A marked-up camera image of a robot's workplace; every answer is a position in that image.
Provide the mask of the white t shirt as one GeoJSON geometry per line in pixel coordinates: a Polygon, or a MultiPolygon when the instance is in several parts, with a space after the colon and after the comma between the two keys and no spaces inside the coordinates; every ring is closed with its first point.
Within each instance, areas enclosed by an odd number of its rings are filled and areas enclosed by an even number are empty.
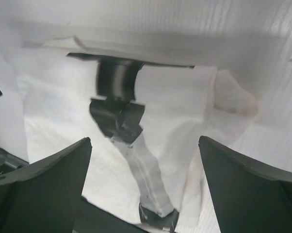
{"type": "Polygon", "coordinates": [[[227,70],[0,39],[0,91],[0,148],[34,163],[89,137],[91,204],[151,232],[219,232],[198,139],[231,144],[259,110],[227,70]]]}

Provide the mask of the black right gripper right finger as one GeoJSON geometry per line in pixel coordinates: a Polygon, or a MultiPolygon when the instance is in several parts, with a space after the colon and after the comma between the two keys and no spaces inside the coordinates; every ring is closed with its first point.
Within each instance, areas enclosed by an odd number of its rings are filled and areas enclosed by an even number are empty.
{"type": "Polygon", "coordinates": [[[292,233],[292,172],[207,136],[199,149],[221,232],[292,233]]]}

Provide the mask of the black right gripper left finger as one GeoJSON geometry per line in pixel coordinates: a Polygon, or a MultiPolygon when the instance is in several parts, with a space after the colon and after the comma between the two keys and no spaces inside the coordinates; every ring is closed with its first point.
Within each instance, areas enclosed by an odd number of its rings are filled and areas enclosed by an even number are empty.
{"type": "Polygon", "coordinates": [[[0,233],[73,231],[91,157],[90,138],[0,175],[0,233]]]}

